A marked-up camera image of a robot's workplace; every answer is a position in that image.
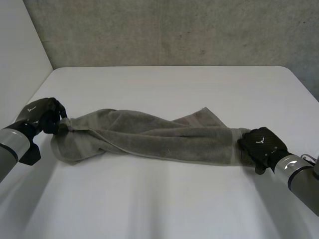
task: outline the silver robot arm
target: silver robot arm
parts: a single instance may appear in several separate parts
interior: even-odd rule
[[[319,216],[318,169],[318,162],[312,166],[296,155],[289,155],[279,160],[274,171],[280,181],[317,216]]]
[[[0,182],[18,163],[35,164],[40,150],[33,138],[40,132],[58,133],[60,118],[67,117],[55,98],[44,98],[26,105],[16,122],[0,130]]]
[[[29,139],[11,128],[0,130],[0,182],[30,148]]]
[[[319,216],[319,160],[312,165],[289,153],[286,145],[266,127],[243,134],[238,144],[255,162],[257,174],[263,174],[270,167],[279,180]]]

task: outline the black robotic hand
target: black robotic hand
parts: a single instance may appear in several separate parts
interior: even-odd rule
[[[55,98],[43,98],[26,105],[16,118],[16,122],[33,126],[36,134],[41,131],[57,134],[57,122],[60,118],[66,117],[65,108],[59,101]]]
[[[15,129],[23,133],[30,142],[30,148],[19,162],[33,165],[40,158],[38,146],[33,143],[33,138],[41,131],[57,134],[59,131],[58,122],[66,118],[64,106],[55,98],[43,98],[26,105],[15,123],[7,128]]]
[[[266,127],[243,134],[238,143],[255,162],[257,174],[263,174],[268,167],[274,171],[279,160],[291,155],[286,145]]]

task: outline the gray wall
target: gray wall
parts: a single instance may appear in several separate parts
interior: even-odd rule
[[[319,99],[318,0],[24,0],[54,68],[280,65]]]

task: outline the white tabletop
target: white tabletop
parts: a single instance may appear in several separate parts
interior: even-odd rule
[[[267,126],[290,152],[319,150],[319,103],[286,68],[93,67],[52,72],[34,97],[56,97],[75,118],[128,109],[173,120],[208,107],[228,127]],[[0,223],[24,239],[318,238],[319,219],[271,170],[218,167],[105,153],[58,162],[50,136],[42,160],[20,174]]]

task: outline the gray towel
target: gray towel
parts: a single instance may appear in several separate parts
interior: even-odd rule
[[[237,145],[248,131],[227,128],[208,108],[173,121],[103,109],[62,119],[51,145],[57,158],[70,164],[109,151],[189,163],[254,166]]]

